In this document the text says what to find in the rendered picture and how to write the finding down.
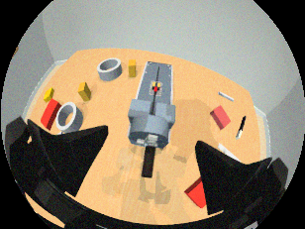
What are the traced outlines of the red rectangular block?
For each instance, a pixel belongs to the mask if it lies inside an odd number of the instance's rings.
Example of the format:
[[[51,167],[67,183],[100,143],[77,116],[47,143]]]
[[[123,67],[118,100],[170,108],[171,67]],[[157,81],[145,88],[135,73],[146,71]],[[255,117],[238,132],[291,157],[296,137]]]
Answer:
[[[225,113],[224,107],[221,106],[217,106],[210,115],[212,115],[217,126],[220,127],[220,130],[224,129],[224,127],[228,126],[228,123],[232,122],[230,121],[228,114]]]
[[[197,207],[204,207],[206,205],[204,187],[202,187],[201,177],[198,177],[196,182],[193,182],[192,185],[188,187],[187,190],[184,190],[184,193],[192,199],[193,203],[196,203]]]
[[[51,130],[53,119],[56,118],[57,111],[59,111],[60,107],[61,105],[59,102],[55,101],[55,99],[50,99],[50,103],[48,103],[48,107],[46,107],[41,119],[42,125],[44,125],[46,129]]]

